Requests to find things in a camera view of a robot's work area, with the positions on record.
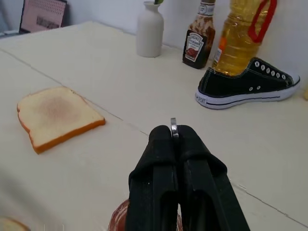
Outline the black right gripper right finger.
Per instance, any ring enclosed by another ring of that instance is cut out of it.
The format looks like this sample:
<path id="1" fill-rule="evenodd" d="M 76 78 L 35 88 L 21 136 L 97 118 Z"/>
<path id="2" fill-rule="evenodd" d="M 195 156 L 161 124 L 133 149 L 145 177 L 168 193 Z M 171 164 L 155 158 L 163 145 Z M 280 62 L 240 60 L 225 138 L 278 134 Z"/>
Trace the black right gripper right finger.
<path id="1" fill-rule="evenodd" d="M 179 125 L 178 176 L 183 231 L 250 231 L 227 176 L 193 128 Z"/>

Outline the yellow cooking oil bottle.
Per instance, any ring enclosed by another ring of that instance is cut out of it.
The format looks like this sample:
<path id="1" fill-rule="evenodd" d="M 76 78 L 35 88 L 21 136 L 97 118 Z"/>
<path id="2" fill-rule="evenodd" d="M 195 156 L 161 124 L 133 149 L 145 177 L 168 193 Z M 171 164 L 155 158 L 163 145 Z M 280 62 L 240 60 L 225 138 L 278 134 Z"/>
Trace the yellow cooking oil bottle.
<path id="1" fill-rule="evenodd" d="M 235 76 L 256 56 L 275 14 L 278 0 L 231 0 L 212 67 Z"/>

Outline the small silver ring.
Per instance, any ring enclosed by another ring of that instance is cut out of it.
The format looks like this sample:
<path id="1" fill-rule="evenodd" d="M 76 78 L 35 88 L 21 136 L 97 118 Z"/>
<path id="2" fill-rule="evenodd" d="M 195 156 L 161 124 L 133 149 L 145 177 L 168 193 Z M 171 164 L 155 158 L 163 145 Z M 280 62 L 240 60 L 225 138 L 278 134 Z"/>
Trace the small silver ring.
<path id="1" fill-rule="evenodd" d="M 175 117 L 170 119 L 170 125 L 171 125 L 172 138 L 178 139 L 179 132 L 178 132 L 177 120 Z"/>

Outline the reddish meat slice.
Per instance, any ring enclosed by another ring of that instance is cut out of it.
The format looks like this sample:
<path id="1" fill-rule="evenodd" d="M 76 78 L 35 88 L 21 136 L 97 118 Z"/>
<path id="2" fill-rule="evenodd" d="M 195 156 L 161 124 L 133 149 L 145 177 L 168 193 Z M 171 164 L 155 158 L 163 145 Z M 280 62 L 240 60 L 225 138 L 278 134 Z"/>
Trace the reddish meat slice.
<path id="1" fill-rule="evenodd" d="M 122 202 L 113 212 L 108 225 L 108 231 L 125 231 L 125 221 L 129 200 Z"/>

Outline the white ceramic vase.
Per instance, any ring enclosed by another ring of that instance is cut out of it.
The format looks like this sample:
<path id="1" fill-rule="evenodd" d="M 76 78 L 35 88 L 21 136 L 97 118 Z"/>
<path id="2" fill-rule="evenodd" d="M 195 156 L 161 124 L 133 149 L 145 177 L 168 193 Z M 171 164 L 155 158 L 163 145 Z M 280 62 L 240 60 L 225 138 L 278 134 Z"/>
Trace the white ceramic vase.
<path id="1" fill-rule="evenodd" d="M 164 19 L 158 10 L 160 4 L 143 4 L 145 8 L 137 21 L 136 52 L 141 57 L 155 58 L 162 50 Z"/>

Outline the Heinz ketchup bottle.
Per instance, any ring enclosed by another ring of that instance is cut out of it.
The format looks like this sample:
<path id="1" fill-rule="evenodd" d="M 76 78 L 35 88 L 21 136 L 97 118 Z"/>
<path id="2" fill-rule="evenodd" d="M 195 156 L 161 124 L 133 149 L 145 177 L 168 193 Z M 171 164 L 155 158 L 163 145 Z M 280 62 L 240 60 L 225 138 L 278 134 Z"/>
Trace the Heinz ketchup bottle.
<path id="1" fill-rule="evenodd" d="M 201 0 L 195 20 L 189 25 L 183 49 L 182 61 L 186 65 L 205 67 L 215 37 L 213 15 L 216 0 Z"/>

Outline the black canvas sneaker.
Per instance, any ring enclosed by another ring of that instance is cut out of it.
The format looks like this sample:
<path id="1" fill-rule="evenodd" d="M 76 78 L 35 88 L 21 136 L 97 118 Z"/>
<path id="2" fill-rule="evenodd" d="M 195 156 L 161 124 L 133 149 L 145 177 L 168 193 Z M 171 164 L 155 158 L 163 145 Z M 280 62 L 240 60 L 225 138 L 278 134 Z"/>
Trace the black canvas sneaker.
<path id="1" fill-rule="evenodd" d="M 299 75 L 290 75 L 254 57 L 235 76 L 209 67 L 199 82 L 195 99 L 203 107 L 218 110 L 250 102 L 282 101 L 298 90 L 300 81 Z"/>

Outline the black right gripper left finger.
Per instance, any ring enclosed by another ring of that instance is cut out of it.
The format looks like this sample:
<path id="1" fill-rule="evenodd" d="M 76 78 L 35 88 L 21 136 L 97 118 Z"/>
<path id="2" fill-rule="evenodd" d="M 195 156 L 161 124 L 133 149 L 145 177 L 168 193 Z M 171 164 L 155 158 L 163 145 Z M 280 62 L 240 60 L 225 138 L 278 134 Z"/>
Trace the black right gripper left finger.
<path id="1" fill-rule="evenodd" d="M 150 132 L 128 185 L 128 231 L 176 231 L 179 187 L 167 126 L 157 126 Z"/>

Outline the white bread slice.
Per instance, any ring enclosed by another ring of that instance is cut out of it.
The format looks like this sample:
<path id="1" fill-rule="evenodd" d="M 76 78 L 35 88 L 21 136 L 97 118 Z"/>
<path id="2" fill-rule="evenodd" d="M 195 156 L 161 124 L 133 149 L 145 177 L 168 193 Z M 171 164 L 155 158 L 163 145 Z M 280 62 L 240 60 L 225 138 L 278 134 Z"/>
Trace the white bread slice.
<path id="1" fill-rule="evenodd" d="M 106 123 L 103 115 L 67 87 L 29 94 L 18 102 L 16 109 L 37 154 Z"/>

